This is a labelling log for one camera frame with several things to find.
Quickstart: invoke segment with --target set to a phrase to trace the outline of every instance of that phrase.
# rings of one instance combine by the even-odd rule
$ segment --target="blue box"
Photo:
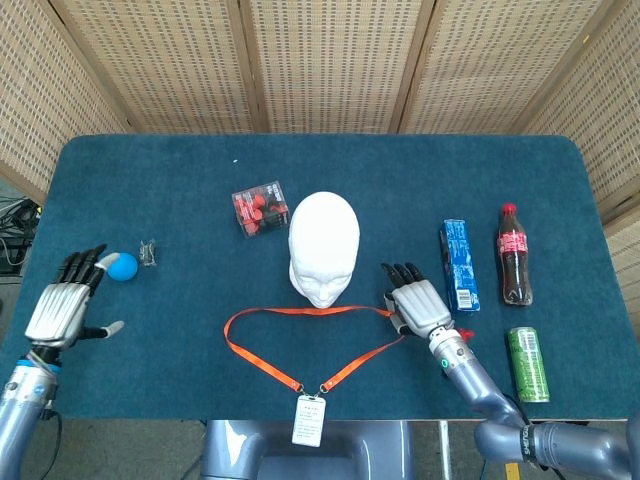
[[[451,311],[477,312],[480,310],[480,299],[464,220],[450,219],[443,222],[440,247]]]

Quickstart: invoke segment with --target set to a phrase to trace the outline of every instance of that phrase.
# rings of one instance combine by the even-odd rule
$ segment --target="woven panel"
[[[386,132],[420,5],[252,0],[272,129]]]
[[[0,161],[43,201],[61,147],[125,126],[34,1],[0,2]]]
[[[607,238],[618,283],[640,338],[640,220]]]
[[[449,0],[406,131],[508,131],[599,4]]]
[[[640,0],[627,3],[530,123],[582,150],[597,201],[640,185]]]
[[[148,132],[249,132],[225,2],[59,0]]]

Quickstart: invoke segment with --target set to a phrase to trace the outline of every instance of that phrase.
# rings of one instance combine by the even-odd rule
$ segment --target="bottle label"
[[[498,251],[508,252],[528,252],[527,235],[522,232],[503,233],[498,237]]]

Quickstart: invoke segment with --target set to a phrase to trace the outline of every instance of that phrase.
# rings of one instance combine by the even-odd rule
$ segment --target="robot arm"
[[[412,264],[383,264],[395,289],[385,294],[392,321],[429,341],[429,350],[469,406],[487,420],[476,446],[490,461],[545,465],[604,479],[640,480],[640,413],[627,424],[627,439],[565,423],[528,425],[498,389],[453,328],[446,305]]]
[[[20,478],[24,452],[38,420],[52,415],[60,352],[77,340],[111,336],[124,325],[84,327],[87,303],[104,272],[119,257],[115,253],[97,262],[104,248],[69,256],[55,281],[42,292],[27,325],[31,350],[18,360],[0,400],[0,478],[4,480]]]

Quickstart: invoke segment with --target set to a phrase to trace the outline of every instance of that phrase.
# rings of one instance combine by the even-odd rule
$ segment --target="green can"
[[[537,332],[531,327],[513,328],[508,339],[518,397],[523,402],[548,402],[549,387]]]

